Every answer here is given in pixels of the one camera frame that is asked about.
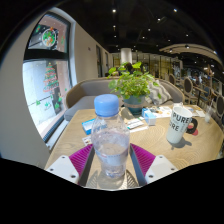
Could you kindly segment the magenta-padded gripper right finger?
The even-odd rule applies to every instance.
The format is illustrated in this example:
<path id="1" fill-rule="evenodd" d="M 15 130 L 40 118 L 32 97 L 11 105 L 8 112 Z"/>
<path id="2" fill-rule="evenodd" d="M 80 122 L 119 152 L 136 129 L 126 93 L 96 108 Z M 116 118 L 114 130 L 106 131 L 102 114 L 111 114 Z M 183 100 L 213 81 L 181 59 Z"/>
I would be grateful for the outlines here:
<path id="1" fill-rule="evenodd" d="M 140 186 L 150 184 L 177 171 L 177 168 L 164 156 L 155 156 L 133 143 L 130 156 Z"/>

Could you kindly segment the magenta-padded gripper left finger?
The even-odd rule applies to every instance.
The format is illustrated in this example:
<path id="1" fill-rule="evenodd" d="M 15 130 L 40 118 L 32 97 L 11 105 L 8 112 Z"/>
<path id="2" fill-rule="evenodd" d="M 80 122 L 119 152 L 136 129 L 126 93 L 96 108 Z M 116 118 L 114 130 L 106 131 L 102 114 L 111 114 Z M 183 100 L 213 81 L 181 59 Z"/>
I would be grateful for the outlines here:
<path id="1" fill-rule="evenodd" d="M 85 186 L 95 151 L 87 145 L 70 156 L 60 156 L 47 171 L 74 184 Z"/>

